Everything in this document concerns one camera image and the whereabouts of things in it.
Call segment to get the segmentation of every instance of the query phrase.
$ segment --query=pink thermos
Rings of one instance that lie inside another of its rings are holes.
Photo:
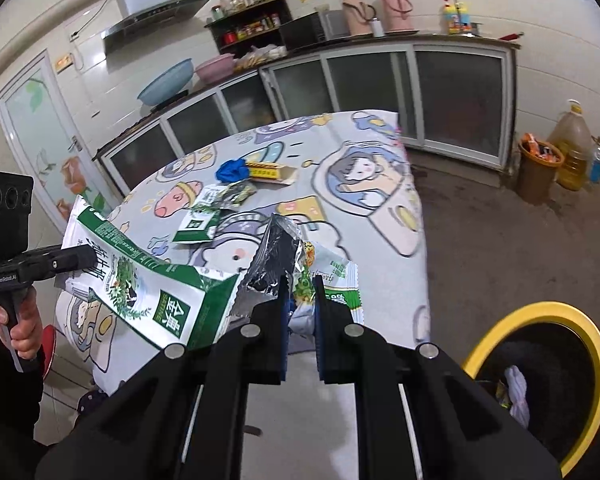
[[[352,36],[371,34],[369,22],[376,17],[376,9],[362,0],[342,0],[342,10]]]
[[[413,6],[409,0],[382,0],[382,4],[386,17],[384,28],[387,32],[413,30],[409,19]]]

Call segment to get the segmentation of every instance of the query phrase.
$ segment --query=countertop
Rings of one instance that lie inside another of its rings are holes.
[[[287,62],[290,59],[293,59],[295,57],[307,56],[308,54],[315,54],[316,52],[327,52],[329,50],[344,48],[344,47],[348,47],[348,46],[362,46],[362,45],[374,44],[374,43],[378,43],[378,44],[379,43],[393,43],[395,41],[406,41],[408,43],[416,43],[419,41],[432,41],[432,40],[449,41],[449,42],[452,41],[455,43],[480,44],[480,45],[486,45],[486,46],[499,46],[499,47],[507,47],[512,50],[518,50],[521,47],[521,45],[519,43],[515,43],[513,41],[502,41],[502,40],[496,40],[494,38],[483,38],[481,36],[475,36],[473,34],[440,34],[438,32],[423,32],[423,31],[416,31],[416,33],[390,32],[383,38],[374,38],[372,35],[369,34],[369,35],[365,35],[365,36],[344,38],[341,40],[328,41],[326,43],[318,44],[315,46],[309,46],[307,48],[302,48],[300,50],[290,52],[286,57],[283,57],[281,59],[275,59],[275,60],[263,63],[261,65],[258,65],[257,67],[255,67],[253,69],[243,70],[241,72],[234,73],[233,75],[228,76],[219,81],[216,81],[213,84],[210,84],[210,85],[198,84],[198,85],[194,86],[194,91],[189,93],[187,96],[184,96],[182,99],[179,99],[178,101],[173,102],[172,104],[168,105],[167,107],[164,107],[162,110],[160,110],[154,114],[151,114],[151,115],[148,115],[147,117],[142,118],[136,124],[129,127],[124,132],[120,133],[119,136],[115,137],[114,139],[110,140],[107,144],[105,144],[104,146],[99,148],[98,151],[96,152],[96,155],[93,157],[93,160],[100,160],[100,157],[102,155],[104,155],[104,153],[108,152],[111,148],[117,146],[120,142],[125,140],[127,137],[133,135],[141,128],[147,126],[148,123],[155,121],[162,114],[169,112],[170,110],[174,109],[176,106],[180,106],[181,104],[187,102],[190,99],[197,97],[202,92],[205,92],[211,88],[222,86],[223,84],[225,84],[229,81],[232,81],[233,79],[243,77],[245,75],[249,75],[251,73],[257,72],[258,69],[263,68],[265,66],[270,66],[270,65],[273,65],[276,63]]]

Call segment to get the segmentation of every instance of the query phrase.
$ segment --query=metal screw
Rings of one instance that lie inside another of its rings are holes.
[[[426,357],[427,359],[438,357],[438,354],[440,353],[438,351],[438,347],[433,343],[424,343],[423,345],[420,345],[420,349],[418,351],[420,352],[421,356]]]
[[[360,337],[364,332],[365,329],[362,327],[362,325],[355,323],[348,324],[346,327],[344,327],[344,333],[349,337]]]
[[[248,325],[241,327],[240,333],[245,337],[256,337],[260,334],[260,327],[253,323],[249,323]]]
[[[184,345],[180,343],[171,343],[164,349],[164,354],[169,359],[178,359],[184,355]]]

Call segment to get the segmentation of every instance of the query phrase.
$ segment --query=blue plastic basin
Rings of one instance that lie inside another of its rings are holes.
[[[138,94],[147,106],[156,106],[176,95],[193,77],[193,62],[185,59],[160,74]]]

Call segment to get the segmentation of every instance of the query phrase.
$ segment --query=shelf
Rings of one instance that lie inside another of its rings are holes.
[[[272,4],[273,2],[279,2],[279,1],[280,0],[267,0],[266,2],[261,2],[259,4],[252,5],[251,7],[247,7],[238,12],[234,12],[233,14],[229,14],[228,16],[225,16],[224,18],[220,18],[219,20],[215,20],[214,22],[207,23],[205,25],[205,28],[212,28],[213,26],[218,25],[219,23],[228,22],[228,21],[232,20],[233,18],[238,18],[242,14],[251,12],[253,9],[259,9],[261,7],[268,6],[269,4]]]
[[[241,40],[238,41],[234,41],[233,43],[229,43],[228,45],[223,45],[220,47],[220,50],[224,50],[226,48],[232,47],[234,45],[237,45],[239,43],[242,43],[243,41],[248,41],[251,38],[257,38],[258,36],[262,36],[264,34],[267,34],[269,32],[274,32],[276,30],[280,30],[280,27],[274,27],[274,28],[270,28],[269,30],[263,30],[262,32],[256,32],[255,34],[251,34],[250,36],[247,36],[246,38],[242,38]]]

